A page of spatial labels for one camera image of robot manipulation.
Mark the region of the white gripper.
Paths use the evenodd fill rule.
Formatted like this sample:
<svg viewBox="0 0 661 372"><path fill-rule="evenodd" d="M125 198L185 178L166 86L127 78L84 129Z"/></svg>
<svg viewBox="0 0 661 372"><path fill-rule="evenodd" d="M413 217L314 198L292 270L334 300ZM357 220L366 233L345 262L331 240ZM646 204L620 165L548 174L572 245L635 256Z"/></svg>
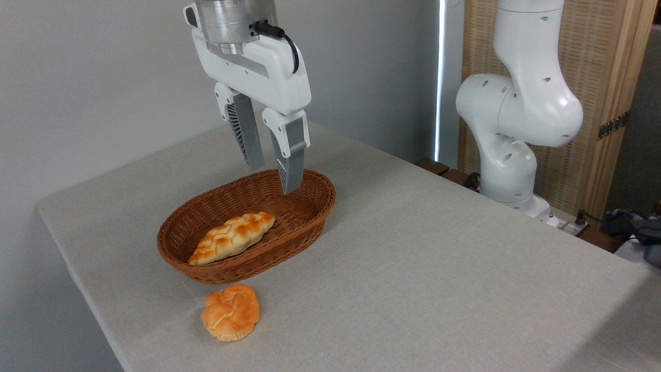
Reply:
<svg viewBox="0 0 661 372"><path fill-rule="evenodd" d="M300 50L265 33L278 26L275 4L191 3L183 12L201 65L217 81L219 110L246 164L252 171L264 166L255 99L268 106L262 118L271 131L283 193L300 188L304 152L311 144L302 109L311 103L311 89Z"/></svg>

